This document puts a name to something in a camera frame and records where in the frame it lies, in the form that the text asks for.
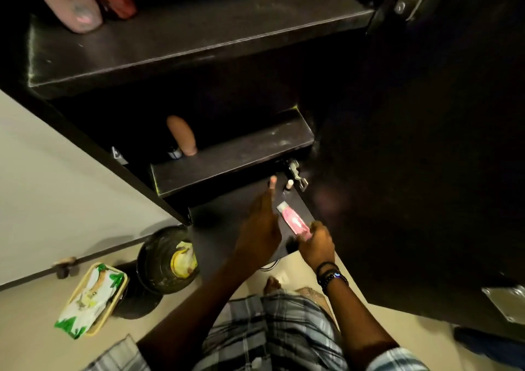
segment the person's left hand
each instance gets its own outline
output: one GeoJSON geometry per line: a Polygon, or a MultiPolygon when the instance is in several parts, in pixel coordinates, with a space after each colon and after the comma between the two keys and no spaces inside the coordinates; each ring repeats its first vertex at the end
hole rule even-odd
{"type": "Polygon", "coordinates": [[[268,189],[253,201],[235,244],[232,260],[246,265],[248,276],[268,263],[281,242],[279,215],[272,212],[272,194],[273,190],[268,189]]]}

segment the shirt sleeve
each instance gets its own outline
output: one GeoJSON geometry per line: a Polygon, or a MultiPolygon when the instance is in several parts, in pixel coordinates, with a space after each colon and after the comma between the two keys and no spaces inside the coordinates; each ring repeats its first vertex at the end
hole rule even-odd
{"type": "Polygon", "coordinates": [[[128,335],[115,343],[84,371],[150,371],[133,338],[128,335]]]}
{"type": "Polygon", "coordinates": [[[429,371],[412,352],[403,347],[390,349],[377,356],[366,371],[429,371]]]}

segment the plaid shirt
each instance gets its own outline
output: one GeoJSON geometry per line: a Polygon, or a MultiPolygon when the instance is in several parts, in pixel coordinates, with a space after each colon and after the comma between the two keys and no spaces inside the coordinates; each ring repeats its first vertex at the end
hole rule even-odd
{"type": "MultiPolygon", "coordinates": [[[[284,290],[230,301],[203,343],[194,371],[347,370],[337,327],[309,299],[284,290]]],[[[116,343],[86,371],[149,371],[133,339],[116,343]]],[[[409,350],[391,349],[366,371],[428,371],[409,350]]]]}

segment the foot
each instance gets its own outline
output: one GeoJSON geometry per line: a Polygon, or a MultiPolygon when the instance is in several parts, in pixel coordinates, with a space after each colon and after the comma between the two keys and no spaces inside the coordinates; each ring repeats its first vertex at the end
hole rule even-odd
{"type": "Polygon", "coordinates": [[[264,294],[268,295],[271,294],[273,291],[281,289],[281,283],[279,280],[277,280],[275,277],[270,276],[268,277],[268,281],[266,281],[266,287],[264,287],[264,294]]]}

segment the yellow tray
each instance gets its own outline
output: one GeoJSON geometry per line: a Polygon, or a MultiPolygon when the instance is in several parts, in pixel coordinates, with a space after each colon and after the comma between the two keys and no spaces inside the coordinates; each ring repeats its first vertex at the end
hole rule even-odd
{"type": "MultiPolygon", "coordinates": [[[[86,272],[84,277],[82,277],[82,280],[78,283],[77,287],[73,291],[73,294],[71,295],[71,297],[67,301],[66,306],[64,306],[64,309],[67,308],[68,305],[73,301],[73,299],[75,299],[77,297],[77,295],[80,294],[81,291],[86,287],[86,284],[89,281],[89,277],[91,276],[91,272],[93,271],[94,268],[98,267],[98,265],[100,265],[100,264],[102,264],[102,262],[94,263],[94,264],[91,265],[89,270],[86,272]]],[[[124,289],[128,285],[128,275],[126,273],[124,273],[123,271],[118,270],[117,268],[108,266],[107,264],[106,264],[106,267],[109,270],[112,270],[114,272],[123,273],[124,274],[124,280],[122,281],[122,284],[120,284],[119,290],[117,292],[115,292],[115,295],[113,295],[113,299],[111,300],[111,302],[109,302],[106,305],[106,308],[102,311],[101,314],[99,314],[99,316],[97,317],[97,319],[95,320],[93,325],[86,332],[84,332],[84,335],[86,335],[86,336],[93,336],[97,332],[99,332],[99,330],[102,328],[102,325],[104,325],[104,323],[106,322],[108,317],[111,315],[111,313],[113,313],[113,309],[115,308],[117,302],[120,300],[120,297],[122,296],[122,293],[124,292],[124,289]]]]}

